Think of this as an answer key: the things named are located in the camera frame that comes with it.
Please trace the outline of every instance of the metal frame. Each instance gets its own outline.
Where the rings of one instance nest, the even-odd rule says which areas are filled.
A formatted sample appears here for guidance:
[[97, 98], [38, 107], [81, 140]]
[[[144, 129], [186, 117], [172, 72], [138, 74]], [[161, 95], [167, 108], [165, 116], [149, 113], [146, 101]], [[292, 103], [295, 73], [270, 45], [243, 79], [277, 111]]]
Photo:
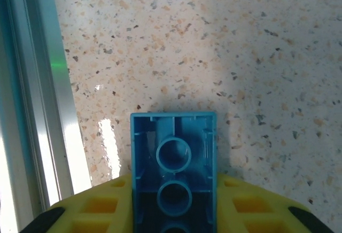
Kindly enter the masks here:
[[21, 229], [91, 183], [54, 0], [0, 0], [0, 12], [0, 178]]

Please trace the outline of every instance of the speckled floor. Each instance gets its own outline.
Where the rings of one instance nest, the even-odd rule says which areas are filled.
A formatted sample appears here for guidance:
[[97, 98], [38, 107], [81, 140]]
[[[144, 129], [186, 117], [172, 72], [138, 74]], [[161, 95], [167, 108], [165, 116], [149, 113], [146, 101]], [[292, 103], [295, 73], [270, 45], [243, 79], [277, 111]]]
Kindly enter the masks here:
[[342, 232], [342, 0], [56, 0], [93, 185], [131, 112], [218, 113], [221, 172]]

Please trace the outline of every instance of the black rubber pad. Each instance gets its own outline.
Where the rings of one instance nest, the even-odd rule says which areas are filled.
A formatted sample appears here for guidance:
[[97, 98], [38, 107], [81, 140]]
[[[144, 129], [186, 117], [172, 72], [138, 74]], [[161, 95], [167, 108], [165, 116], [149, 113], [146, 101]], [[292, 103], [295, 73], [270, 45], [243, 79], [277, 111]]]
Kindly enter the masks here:
[[40, 214], [20, 233], [46, 233], [51, 226], [61, 217], [65, 209], [56, 207]]
[[294, 206], [289, 207], [289, 211], [312, 233], [333, 233], [312, 213]]

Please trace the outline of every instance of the rectangular hole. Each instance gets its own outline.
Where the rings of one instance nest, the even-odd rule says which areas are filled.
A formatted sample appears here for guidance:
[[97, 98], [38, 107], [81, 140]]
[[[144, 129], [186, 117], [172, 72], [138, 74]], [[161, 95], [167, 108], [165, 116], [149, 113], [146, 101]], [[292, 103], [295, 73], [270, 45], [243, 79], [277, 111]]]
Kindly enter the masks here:
[[150, 156], [153, 156], [154, 150], [156, 149], [156, 132], [148, 131], [146, 133], [147, 138], [147, 149], [149, 151]]
[[110, 222], [105, 221], [73, 221], [70, 233], [106, 233]]
[[236, 182], [234, 182], [232, 180], [225, 180], [224, 185], [226, 187], [238, 187], [239, 186]]
[[182, 117], [175, 117], [174, 121], [175, 136], [182, 135]]
[[237, 196], [233, 198], [238, 213], [270, 213], [271, 207], [261, 197]]
[[121, 188], [125, 185], [125, 181], [124, 180], [115, 180], [113, 183], [112, 183], [112, 187], [115, 187], [115, 188]]
[[245, 221], [248, 233], [292, 233], [283, 221], [280, 220], [258, 220]]
[[85, 204], [82, 213], [114, 213], [118, 200], [115, 198], [91, 198]]

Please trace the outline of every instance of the terrazzo floor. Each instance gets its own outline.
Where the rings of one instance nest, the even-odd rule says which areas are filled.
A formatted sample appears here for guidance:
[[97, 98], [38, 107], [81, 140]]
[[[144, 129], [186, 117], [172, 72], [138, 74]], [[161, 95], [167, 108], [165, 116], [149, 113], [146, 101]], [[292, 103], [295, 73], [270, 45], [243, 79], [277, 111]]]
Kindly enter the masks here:
[[342, 232], [342, 0], [56, 0], [93, 185], [129, 116], [216, 111], [219, 171]]

